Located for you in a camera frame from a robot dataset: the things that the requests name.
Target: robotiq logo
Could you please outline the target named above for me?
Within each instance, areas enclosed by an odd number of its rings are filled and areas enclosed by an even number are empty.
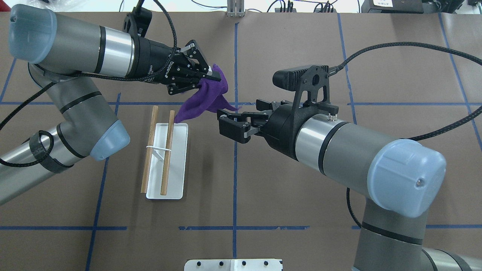
[[[164,74],[164,77],[165,77],[165,78],[168,78],[167,74],[168,74],[169,71],[171,70],[173,64],[174,64],[174,62],[171,61],[171,62],[169,63],[169,66],[167,66],[166,74]]]

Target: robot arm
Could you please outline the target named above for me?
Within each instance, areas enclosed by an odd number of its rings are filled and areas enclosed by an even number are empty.
[[[142,2],[127,14],[123,31],[46,9],[12,8],[10,53],[29,62],[32,79],[65,121],[1,157],[0,205],[82,158],[100,161],[129,144],[122,122],[89,77],[162,83],[170,95],[196,88],[201,78],[221,81],[195,40],[172,48],[145,38],[152,13]]]
[[[257,100],[260,112],[219,110],[220,134],[240,143],[262,136],[273,149],[367,197],[353,271],[482,270],[480,259],[422,247],[444,157],[415,141],[339,120],[329,74],[328,66],[317,65],[277,71],[273,84],[295,92],[295,100]]]
[[[262,136],[273,149],[380,207],[406,217],[420,216],[442,184],[444,157],[415,141],[339,120],[338,107],[330,104],[328,72],[328,66],[316,65],[277,71],[273,83],[293,91],[294,102],[257,100],[261,112],[220,110],[220,133],[240,143],[248,142],[251,135]],[[308,99],[299,106],[303,92]]]
[[[172,48],[145,38],[152,12],[137,6],[127,14],[123,31],[84,22],[26,5],[12,8],[10,53],[45,70],[78,76],[79,71],[168,85],[174,95],[196,88],[201,78],[221,81],[195,40]]]

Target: wooden chopstick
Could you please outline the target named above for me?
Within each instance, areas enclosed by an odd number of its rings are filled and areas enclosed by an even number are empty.
[[[157,115],[159,112],[158,106],[152,107],[151,123],[149,128],[149,140],[147,141],[148,146],[154,144],[154,134],[156,132]],[[146,150],[146,161],[144,162],[144,174],[142,175],[142,186],[141,193],[147,193],[147,181],[149,180],[150,172],[150,162],[152,157],[152,148],[147,148]]]
[[[173,131],[174,131],[174,110],[169,112],[169,125],[167,126],[167,140],[166,149],[171,149],[173,146]],[[166,151],[164,155],[164,168],[162,170],[161,195],[167,195],[167,181],[169,179],[169,164],[171,163],[171,151]]]

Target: light blue cap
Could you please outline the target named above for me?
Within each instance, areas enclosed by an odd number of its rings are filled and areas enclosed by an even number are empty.
[[[127,134],[124,125],[122,125],[120,120],[117,120],[100,137],[91,150],[90,156],[97,161],[104,160],[127,146],[129,142],[131,142],[131,138]]]
[[[8,47],[16,58],[38,64],[49,54],[57,33],[57,17],[48,9],[15,5],[10,12]]]
[[[388,143],[368,171],[370,198],[405,217],[418,217],[435,199],[445,176],[445,158],[409,139]]]

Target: purple cloth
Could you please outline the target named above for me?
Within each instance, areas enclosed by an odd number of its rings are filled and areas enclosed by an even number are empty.
[[[218,109],[237,110],[223,97],[223,94],[228,92],[228,82],[223,71],[216,64],[213,65],[213,71],[221,74],[221,81],[201,79],[197,86],[199,90],[181,106],[174,118],[175,123],[194,119],[206,110],[213,113],[216,113]]]

